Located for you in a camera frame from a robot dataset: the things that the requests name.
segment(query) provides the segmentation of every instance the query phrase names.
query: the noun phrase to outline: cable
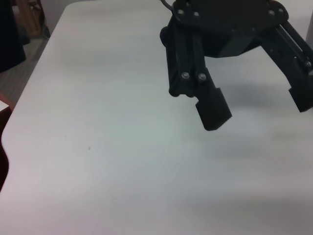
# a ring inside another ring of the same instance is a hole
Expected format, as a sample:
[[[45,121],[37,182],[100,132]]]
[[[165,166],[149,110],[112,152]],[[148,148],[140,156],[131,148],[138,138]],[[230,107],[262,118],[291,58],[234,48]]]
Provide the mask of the cable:
[[[168,4],[166,0],[160,0],[160,1],[163,3],[163,5],[164,5],[167,9],[169,9],[170,11],[173,11],[172,6],[171,6],[170,4]]]

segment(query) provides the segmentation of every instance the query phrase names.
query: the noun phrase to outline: floor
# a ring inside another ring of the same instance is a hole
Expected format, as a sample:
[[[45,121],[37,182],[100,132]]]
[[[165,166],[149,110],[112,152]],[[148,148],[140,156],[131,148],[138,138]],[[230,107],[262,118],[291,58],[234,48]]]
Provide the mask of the floor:
[[[24,46],[26,60],[0,73],[0,93],[16,104],[47,44],[47,39],[32,39]]]

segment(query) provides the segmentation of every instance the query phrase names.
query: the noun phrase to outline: table surface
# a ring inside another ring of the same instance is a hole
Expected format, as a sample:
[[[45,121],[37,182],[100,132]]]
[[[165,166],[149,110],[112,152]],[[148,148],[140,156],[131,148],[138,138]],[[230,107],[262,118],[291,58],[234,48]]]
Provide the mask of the table surface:
[[[305,37],[311,0],[285,0]],[[4,131],[3,235],[313,234],[313,113],[260,48],[207,58],[233,118],[171,97],[158,0],[65,10]]]

